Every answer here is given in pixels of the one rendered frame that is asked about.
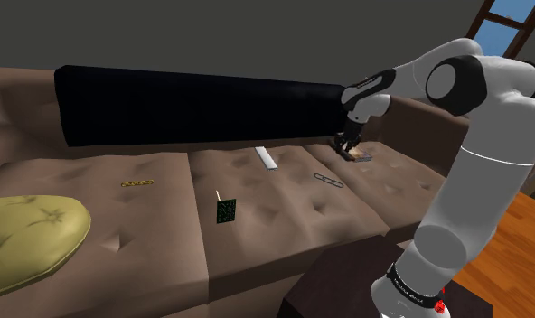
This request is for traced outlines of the white flat remote control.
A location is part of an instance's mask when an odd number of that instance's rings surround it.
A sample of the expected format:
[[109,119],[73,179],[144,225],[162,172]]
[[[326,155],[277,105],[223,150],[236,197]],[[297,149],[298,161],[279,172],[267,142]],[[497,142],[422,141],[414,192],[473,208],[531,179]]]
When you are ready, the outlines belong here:
[[276,171],[278,169],[275,160],[264,146],[257,146],[255,151],[268,171]]

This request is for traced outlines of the tan grey flat tablet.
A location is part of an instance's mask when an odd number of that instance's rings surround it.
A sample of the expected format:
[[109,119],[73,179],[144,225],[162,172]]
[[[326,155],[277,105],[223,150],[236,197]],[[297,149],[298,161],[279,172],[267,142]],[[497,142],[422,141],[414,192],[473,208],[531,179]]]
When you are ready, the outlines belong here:
[[348,161],[352,162],[369,162],[372,160],[371,154],[357,147],[350,149],[345,157]]

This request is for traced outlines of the brown framed window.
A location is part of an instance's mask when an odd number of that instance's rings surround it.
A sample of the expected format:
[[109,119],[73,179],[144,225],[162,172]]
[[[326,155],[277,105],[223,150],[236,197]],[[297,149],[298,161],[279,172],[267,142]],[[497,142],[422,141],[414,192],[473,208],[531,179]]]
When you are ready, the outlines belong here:
[[535,30],[535,0],[484,0],[466,38],[486,55],[516,58]]

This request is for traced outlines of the brown tufted sofa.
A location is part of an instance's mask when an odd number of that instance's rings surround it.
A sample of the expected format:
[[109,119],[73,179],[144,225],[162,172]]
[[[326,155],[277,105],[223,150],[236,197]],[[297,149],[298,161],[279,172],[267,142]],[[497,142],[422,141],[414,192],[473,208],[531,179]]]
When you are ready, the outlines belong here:
[[[76,199],[90,230],[54,274],[0,296],[0,318],[380,318],[371,284],[469,127],[395,97],[363,129],[367,163],[331,136],[69,146],[54,72],[0,68],[0,197]],[[216,190],[234,221],[216,222]]]

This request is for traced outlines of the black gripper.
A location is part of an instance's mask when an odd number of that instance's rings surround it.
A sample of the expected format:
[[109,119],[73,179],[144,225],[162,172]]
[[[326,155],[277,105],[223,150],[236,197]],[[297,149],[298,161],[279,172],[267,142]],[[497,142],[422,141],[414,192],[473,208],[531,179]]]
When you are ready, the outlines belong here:
[[333,138],[335,152],[340,153],[343,150],[343,147],[347,144],[347,152],[350,152],[357,146],[361,141],[361,131],[363,126],[363,123],[347,119],[344,124],[343,133],[338,133]]

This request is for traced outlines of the long black bolster cushion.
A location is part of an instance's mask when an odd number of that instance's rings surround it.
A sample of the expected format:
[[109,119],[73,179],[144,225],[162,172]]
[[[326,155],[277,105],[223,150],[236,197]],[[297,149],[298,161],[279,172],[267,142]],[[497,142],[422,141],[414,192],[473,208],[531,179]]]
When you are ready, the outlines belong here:
[[73,65],[53,78],[69,146],[332,136],[346,120],[335,84]]

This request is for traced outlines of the green black patterned card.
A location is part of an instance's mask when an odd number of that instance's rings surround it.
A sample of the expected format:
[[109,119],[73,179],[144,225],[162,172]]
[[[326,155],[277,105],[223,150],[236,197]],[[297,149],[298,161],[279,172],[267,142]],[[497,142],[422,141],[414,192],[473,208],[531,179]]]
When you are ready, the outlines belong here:
[[237,200],[236,199],[223,200],[220,197],[219,191],[216,190],[215,192],[217,195],[216,222],[218,224],[221,224],[225,222],[234,221],[235,216],[236,216]]

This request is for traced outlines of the yellow-green tufted cushion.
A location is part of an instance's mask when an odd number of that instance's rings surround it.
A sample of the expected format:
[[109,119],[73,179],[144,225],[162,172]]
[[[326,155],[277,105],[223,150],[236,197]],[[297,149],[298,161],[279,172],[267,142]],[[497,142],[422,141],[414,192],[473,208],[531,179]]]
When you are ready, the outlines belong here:
[[0,197],[0,296],[58,271],[88,236],[91,216],[57,195]]

